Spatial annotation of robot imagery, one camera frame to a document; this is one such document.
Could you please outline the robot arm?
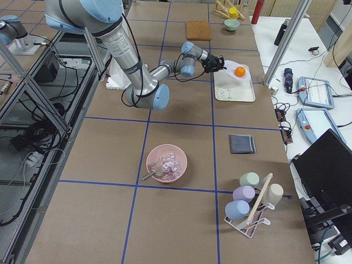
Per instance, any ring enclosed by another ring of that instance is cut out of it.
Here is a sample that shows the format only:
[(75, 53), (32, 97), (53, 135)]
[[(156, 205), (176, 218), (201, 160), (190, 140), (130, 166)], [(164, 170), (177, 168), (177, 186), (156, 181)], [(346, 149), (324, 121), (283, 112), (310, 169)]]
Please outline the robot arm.
[(178, 73), (191, 77), (196, 62), (202, 64), (205, 73), (225, 69), (222, 56), (213, 56), (186, 41), (181, 47), (181, 58), (165, 60), (148, 71), (135, 39), (129, 38), (123, 29), (126, 17), (121, 1), (46, 1), (45, 17), (47, 25), (56, 30), (79, 35), (88, 31), (102, 41), (131, 82), (122, 95), (122, 101), (128, 107), (165, 109), (170, 92), (162, 80)]
[(33, 46), (33, 41), (16, 15), (1, 17), (1, 43), (9, 45), (13, 41), (18, 49), (24, 51)]

